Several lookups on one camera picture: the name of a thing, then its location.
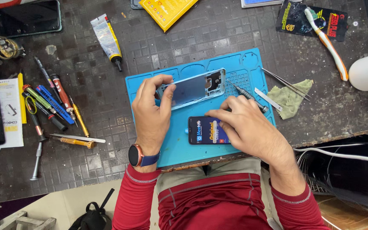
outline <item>black bag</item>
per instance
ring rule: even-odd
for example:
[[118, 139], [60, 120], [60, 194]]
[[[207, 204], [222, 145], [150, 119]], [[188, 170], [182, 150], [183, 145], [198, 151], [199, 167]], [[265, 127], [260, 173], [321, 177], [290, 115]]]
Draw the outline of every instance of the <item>black bag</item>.
[[[110, 230], [112, 228], [112, 220], [106, 215], [104, 207], [113, 192], [114, 189], [110, 189], [110, 192], [100, 207], [96, 202], [89, 203], [86, 206], [86, 213], [79, 217], [69, 230]], [[90, 210], [91, 204], [95, 206], [96, 210]]]

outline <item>toothbrush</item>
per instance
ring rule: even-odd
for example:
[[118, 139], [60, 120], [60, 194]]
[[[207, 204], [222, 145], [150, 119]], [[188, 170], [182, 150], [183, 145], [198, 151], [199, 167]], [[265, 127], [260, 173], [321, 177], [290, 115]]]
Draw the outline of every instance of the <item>toothbrush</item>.
[[344, 66], [343, 61], [341, 60], [340, 56], [337, 54], [335, 48], [330, 42], [328, 36], [323, 33], [314, 23], [314, 20], [317, 19], [317, 14], [310, 7], [307, 7], [305, 9], [305, 15], [316, 34], [319, 36], [320, 41], [326, 46], [326, 48], [330, 51], [333, 58], [335, 59], [337, 69], [340, 72], [340, 78], [343, 81], [349, 80], [349, 74], [347, 74], [346, 67]]

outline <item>glue tube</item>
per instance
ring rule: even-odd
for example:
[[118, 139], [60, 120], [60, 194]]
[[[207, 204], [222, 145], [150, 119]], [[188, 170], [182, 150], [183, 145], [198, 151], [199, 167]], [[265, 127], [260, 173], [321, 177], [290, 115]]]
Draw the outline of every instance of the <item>glue tube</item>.
[[105, 51], [106, 55], [111, 62], [115, 62], [119, 72], [122, 71], [120, 62], [122, 60], [119, 42], [117, 41], [116, 35], [113, 32], [112, 26], [110, 25], [109, 19], [106, 14], [95, 18], [90, 23], [93, 26], [93, 31], [99, 40], [100, 45]]

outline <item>red shirt sleeve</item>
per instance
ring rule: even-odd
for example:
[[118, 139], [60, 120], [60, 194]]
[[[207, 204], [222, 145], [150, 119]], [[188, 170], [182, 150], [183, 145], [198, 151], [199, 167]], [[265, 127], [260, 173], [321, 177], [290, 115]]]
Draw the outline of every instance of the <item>red shirt sleeve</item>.
[[140, 173], [129, 164], [117, 197], [113, 230], [150, 229], [151, 203], [160, 172]]
[[309, 186], [299, 196], [287, 196], [272, 188], [279, 221], [285, 230], [329, 230]]

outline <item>watch face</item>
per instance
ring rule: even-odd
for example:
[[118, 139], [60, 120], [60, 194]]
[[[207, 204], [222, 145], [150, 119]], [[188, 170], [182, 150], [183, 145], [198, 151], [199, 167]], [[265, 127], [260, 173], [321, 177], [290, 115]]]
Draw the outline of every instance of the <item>watch face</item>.
[[136, 166], [139, 161], [139, 152], [134, 145], [130, 146], [129, 149], [129, 161], [132, 166]]

